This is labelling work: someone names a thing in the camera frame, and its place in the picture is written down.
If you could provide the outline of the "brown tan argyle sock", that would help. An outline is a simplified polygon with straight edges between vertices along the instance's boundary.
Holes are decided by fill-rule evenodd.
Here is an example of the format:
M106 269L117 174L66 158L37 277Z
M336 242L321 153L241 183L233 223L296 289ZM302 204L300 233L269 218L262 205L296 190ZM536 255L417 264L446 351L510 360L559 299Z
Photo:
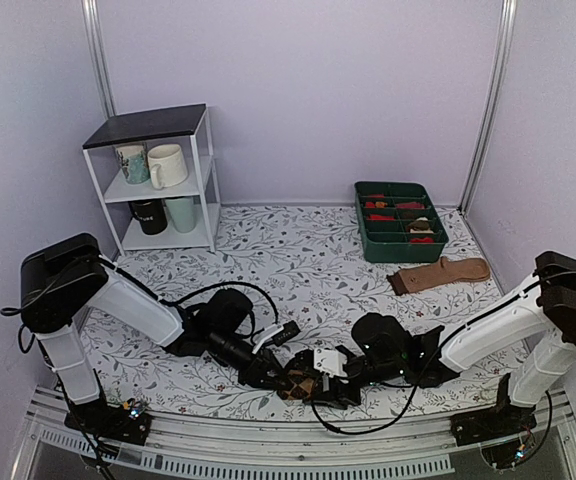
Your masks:
M294 371L292 369L292 359L285 365L289 386L286 390L278 390L277 395L283 401L309 400L312 396L312 390L316 385L316 381L319 378L319 372L301 373Z

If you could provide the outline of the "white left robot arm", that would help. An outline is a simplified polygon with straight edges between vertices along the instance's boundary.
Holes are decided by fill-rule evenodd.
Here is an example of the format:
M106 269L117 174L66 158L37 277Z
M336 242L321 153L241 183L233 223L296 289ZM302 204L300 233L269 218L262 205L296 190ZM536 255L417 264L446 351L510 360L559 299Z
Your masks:
M211 298L184 307L167 300L105 258L96 238L78 234L27 256L20 266L20 317L35 335L76 405L79 419L96 434L116 426L114 408L101 400L102 387L74 324L82 309L95 309L145 335L177 357L209 353L237 372L240 384L287 390L283 367L264 343L239 333L253 320L244 283L227 281L207 287Z

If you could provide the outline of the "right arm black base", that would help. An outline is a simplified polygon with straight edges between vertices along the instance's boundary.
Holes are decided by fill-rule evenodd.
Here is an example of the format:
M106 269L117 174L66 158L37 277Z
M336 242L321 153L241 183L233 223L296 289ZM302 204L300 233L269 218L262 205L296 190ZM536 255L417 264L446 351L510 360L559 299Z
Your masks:
M458 446L519 434L536 426L535 406L518 407L510 403L509 381L509 374L502 377L493 406L450 417L450 431Z

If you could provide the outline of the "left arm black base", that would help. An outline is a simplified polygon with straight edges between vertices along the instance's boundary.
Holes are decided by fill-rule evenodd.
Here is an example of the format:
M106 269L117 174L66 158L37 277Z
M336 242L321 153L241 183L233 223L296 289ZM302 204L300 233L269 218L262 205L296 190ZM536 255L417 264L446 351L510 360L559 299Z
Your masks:
M129 398L121 405L112 405L107 402L105 393L100 391L93 400L75 404L63 382L60 382L60 386L68 407L64 421L66 427L95 438L138 446L146 444L152 423L146 402Z

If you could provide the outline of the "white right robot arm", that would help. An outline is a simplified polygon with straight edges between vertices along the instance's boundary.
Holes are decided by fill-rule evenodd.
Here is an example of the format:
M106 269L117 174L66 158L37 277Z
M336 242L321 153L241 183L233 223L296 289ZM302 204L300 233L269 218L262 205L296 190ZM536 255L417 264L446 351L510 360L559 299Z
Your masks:
M576 361L576 260L546 251L514 290L453 329L438 326L414 335L393 316L368 313L351 338L359 356L343 346L313 353L315 378L305 403L345 409L361 402L370 384L401 378L434 388L458 378L485 357L526 337L543 342L501 386L502 400L485 415L485 427L505 436Z

